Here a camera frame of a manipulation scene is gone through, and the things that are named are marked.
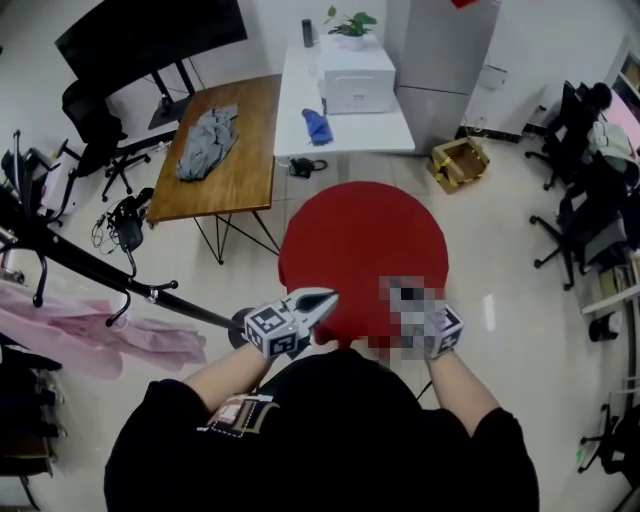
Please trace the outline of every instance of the cardboard box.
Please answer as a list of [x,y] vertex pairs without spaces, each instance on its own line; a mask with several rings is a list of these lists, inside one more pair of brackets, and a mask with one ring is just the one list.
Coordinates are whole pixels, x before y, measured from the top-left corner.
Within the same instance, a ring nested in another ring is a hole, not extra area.
[[489,163],[482,146],[465,137],[433,148],[427,168],[443,190],[453,194],[482,178]]

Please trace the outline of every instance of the pink clothing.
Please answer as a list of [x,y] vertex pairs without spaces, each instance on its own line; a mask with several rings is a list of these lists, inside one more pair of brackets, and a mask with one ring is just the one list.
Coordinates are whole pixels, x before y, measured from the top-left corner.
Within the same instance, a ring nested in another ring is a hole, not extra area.
[[125,314],[112,326],[108,300],[75,300],[47,294],[41,308],[23,286],[0,282],[0,331],[69,369],[117,379],[122,354],[171,371],[205,363],[204,337],[190,324],[170,324]]

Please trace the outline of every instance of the black pole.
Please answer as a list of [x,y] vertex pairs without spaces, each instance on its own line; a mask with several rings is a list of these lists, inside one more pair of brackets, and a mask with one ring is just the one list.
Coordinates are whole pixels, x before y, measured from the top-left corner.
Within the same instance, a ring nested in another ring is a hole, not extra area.
[[135,281],[121,270],[92,256],[51,231],[47,227],[46,219],[40,217],[27,219],[18,201],[3,188],[0,188],[0,224],[5,230],[12,232],[22,246],[32,248],[39,255],[50,258],[63,267],[107,288],[120,293],[131,292],[141,295],[160,307],[224,329],[233,331],[244,329],[241,324],[229,318],[191,304],[153,286]]
[[158,74],[158,72],[152,71],[151,76],[153,77],[154,82],[158,86],[158,89],[160,89],[160,93],[162,94],[162,96],[167,98],[167,101],[169,103],[173,103],[173,98],[171,97],[171,94],[169,94],[169,90],[167,89],[166,85],[164,85],[164,82],[162,81],[162,78],[160,78],[160,75]]
[[180,73],[180,77],[182,78],[182,81],[184,82],[184,85],[187,88],[187,91],[189,91],[189,96],[193,96],[196,93],[196,90],[193,88],[193,84],[191,83],[189,74],[187,73],[187,70],[184,68],[184,64],[182,63],[181,60],[176,62],[176,67],[178,68],[178,73]]

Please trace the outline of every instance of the wooden table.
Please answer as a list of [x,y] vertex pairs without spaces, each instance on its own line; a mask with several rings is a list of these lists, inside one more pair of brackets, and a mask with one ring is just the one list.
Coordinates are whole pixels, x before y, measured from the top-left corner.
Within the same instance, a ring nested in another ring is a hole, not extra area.
[[[158,222],[209,215],[216,216],[218,253],[207,240],[218,263],[222,265],[222,251],[229,227],[236,229],[266,249],[278,254],[255,238],[231,224],[231,215],[252,212],[273,244],[271,234],[257,214],[271,208],[273,185],[273,146],[280,90],[280,75],[254,78],[198,91],[180,122],[180,126],[167,153],[147,215],[147,222]],[[191,127],[208,110],[238,105],[235,129],[238,141],[222,163],[202,181],[178,180],[176,168],[182,158]],[[220,218],[229,214],[228,219]],[[219,221],[226,224],[222,246]]]

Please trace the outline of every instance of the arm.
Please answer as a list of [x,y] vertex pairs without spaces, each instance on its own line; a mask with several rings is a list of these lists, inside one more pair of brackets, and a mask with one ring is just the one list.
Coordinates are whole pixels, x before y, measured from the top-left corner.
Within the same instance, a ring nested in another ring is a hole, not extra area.
[[480,422],[500,407],[497,400],[453,351],[427,360],[427,366],[440,406],[473,436]]
[[225,358],[216,361],[189,377],[185,384],[213,412],[229,397],[248,393],[267,374],[271,362],[247,343]]

